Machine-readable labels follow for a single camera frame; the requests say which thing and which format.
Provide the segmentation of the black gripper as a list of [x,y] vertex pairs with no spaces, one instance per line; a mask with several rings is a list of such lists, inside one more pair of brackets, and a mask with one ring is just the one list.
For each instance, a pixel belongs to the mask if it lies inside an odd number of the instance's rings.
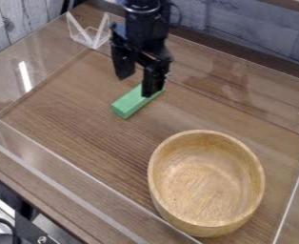
[[166,46],[170,35],[168,12],[128,12],[123,23],[111,24],[111,46],[116,76],[130,77],[140,64],[144,68],[143,96],[151,98],[164,89],[172,54]]

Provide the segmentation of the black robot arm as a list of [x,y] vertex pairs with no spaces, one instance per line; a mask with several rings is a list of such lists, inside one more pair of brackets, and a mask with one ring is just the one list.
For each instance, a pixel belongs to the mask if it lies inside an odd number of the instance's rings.
[[151,98],[164,89],[174,56],[166,46],[172,27],[171,0],[124,0],[124,24],[111,24],[116,76],[124,80],[144,68],[142,95]]

